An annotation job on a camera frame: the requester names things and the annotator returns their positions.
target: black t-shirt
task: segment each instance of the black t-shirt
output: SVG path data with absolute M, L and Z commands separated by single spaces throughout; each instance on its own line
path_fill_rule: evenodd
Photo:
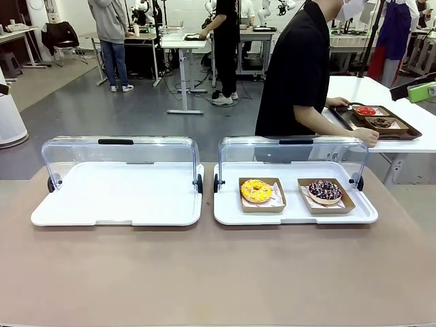
M 330 34 L 310 1 L 290 21 L 274 48 L 260 102 L 257 136 L 313 135 L 298 123 L 294 106 L 324 109 L 330 80 Z
M 239 43 L 238 7 L 238 0 L 217 1 L 217 15 L 226 15 L 227 18 L 213 31 L 216 42 Z
M 427 9 L 426 3 L 421 3 L 419 1 L 416 2 L 416 5 L 418 6 L 418 11 L 423 12 L 425 9 Z M 423 17 L 420 17 L 420 22 L 418 23 L 418 25 L 420 25 L 422 28 L 426 27 L 427 24 L 425 23 L 425 15 Z

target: donut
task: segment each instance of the donut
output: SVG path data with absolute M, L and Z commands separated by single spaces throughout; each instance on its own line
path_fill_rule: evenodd
M 271 186 L 258 179 L 249 179 L 240 187 L 244 199 L 251 203 L 264 203 L 271 198 Z
M 342 198 L 342 190 L 329 181 L 314 181 L 309 185 L 309 195 L 319 204 L 332 206 Z

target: lid handle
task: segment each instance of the lid handle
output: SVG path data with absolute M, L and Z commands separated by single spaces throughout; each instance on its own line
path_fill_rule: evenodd
M 100 138 L 98 140 L 100 145 L 134 145 L 133 140 L 121 139 L 121 138 Z

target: red food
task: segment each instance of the red food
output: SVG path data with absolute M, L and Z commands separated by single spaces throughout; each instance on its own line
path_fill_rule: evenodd
M 375 109 L 372 109 L 370 107 L 359 107 L 356 109 L 356 112 L 358 114 L 364 114 L 366 116 L 373 116 L 376 113 Z

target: white plastic tray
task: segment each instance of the white plastic tray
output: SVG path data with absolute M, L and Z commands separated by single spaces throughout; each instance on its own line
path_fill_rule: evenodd
M 197 174 L 204 177 L 202 165 Z M 62 181 L 33 212 L 35 225 L 186 226 L 200 218 L 192 163 L 86 162 Z
M 378 212 L 367 197 L 349 183 L 349 174 L 334 162 L 296 162 L 291 164 L 223 163 L 223 180 L 215 194 L 215 219 L 224 225 L 280 225 L 287 223 L 373 223 Z M 240 205 L 240 177 L 279 178 L 287 206 L 282 213 L 244 213 Z M 356 208 L 347 215 L 312 215 L 298 190 L 298 178 L 336 178 Z

